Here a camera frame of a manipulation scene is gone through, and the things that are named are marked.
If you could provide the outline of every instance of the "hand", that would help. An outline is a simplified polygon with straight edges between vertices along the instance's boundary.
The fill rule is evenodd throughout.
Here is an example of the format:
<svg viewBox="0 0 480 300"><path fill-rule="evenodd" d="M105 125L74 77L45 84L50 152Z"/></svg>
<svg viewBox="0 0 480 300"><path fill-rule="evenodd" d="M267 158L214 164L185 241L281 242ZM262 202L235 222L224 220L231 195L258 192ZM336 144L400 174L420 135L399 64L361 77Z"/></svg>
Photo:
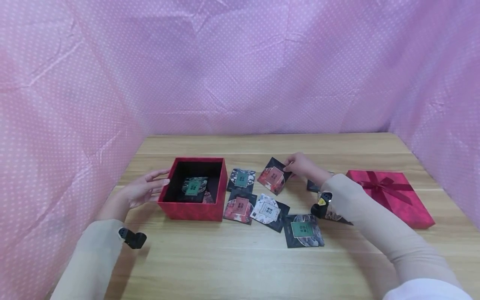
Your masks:
<svg viewBox="0 0 480 300"><path fill-rule="evenodd" d="M304 176L312 180L316 185L322 186L332 175L324 169L318 167L302 152L290 155L283 163L286 167L285 172L293 172L296 175Z"/></svg>
<svg viewBox="0 0 480 300"><path fill-rule="evenodd" d="M118 201L126 201L130 209L139 207L147 202L156 202L158 194L170 182L169 179L156 180L156 178L169 172L170 169L162 169L143 175L123 187L114 198Z"/></svg>

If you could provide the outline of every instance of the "green label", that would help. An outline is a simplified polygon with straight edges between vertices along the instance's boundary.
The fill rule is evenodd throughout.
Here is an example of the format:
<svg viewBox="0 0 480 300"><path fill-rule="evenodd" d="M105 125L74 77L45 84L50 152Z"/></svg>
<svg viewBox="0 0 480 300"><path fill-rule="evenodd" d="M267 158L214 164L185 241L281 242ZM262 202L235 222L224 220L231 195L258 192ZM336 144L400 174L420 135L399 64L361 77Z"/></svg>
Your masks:
<svg viewBox="0 0 480 300"><path fill-rule="evenodd" d="M292 232L295 238L306 238L313 236L313 229L310 222L292 222Z"/></svg>
<svg viewBox="0 0 480 300"><path fill-rule="evenodd" d="M237 173L237 180L235 180L235 186L247 187L248 174L243 172Z"/></svg>
<svg viewBox="0 0 480 300"><path fill-rule="evenodd" d="M196 196L198 195L198 190L200 189L199 181L190 181L187 186L187 191L185 191L186 196Z"/></svg>

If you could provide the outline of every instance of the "pink backdrop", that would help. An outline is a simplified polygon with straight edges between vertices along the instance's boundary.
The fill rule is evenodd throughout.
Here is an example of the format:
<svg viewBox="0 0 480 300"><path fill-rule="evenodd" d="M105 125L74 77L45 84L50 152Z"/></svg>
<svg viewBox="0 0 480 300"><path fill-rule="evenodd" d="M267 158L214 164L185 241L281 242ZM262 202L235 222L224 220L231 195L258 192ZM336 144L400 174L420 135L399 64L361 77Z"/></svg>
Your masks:
<svg viewBox="0 0 480 300"><path fill-rule="evenodd" d="M47 293L148 134L391 131L480 226L479 14L475 0L3 0L0 299Z"/></svg>

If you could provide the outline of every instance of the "red gift box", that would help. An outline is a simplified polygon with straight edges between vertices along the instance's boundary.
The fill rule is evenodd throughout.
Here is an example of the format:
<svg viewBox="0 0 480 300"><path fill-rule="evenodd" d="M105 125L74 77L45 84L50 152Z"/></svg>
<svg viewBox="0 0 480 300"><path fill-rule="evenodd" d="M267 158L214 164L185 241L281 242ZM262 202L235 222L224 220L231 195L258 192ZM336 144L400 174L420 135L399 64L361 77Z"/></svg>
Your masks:
<svg viewBox="0 0 480 300"><path fill-rule="evenodd" d="M427 229L435 224L403 173L350 170L347 177L411 228Z"/></svg>
<svg viewBox="0 0 480 300"><path fill-rule="evenodd" d="M214 203L179 202L184 180L190 177L208 177L207 189ZM224 158L177 157L168 178L170 183L162 190L157 203L170 219L222 221L228 182Z"/></svg>

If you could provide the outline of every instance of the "beige sleeve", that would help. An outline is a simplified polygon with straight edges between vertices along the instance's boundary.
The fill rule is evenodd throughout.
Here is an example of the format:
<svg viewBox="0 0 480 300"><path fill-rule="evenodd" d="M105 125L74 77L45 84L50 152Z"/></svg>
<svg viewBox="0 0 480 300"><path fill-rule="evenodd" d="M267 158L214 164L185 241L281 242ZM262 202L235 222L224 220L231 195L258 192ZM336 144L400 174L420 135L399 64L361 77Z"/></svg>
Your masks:
<svg viewBox="0 0 480 300"><path fill-rule="evenodd" d="M417 278L438 279L461 288L446 260L421 236L343 174L327 180L321 188L331 192L336 213L393 263L401 283Z"/></svg>
<svg viewBox="0 0 480 300"><path fill-rule="evenodd" d="M118 234L122 227L123 223L114 219L87 227L50 300L104 298L123 244Z"/></svg>

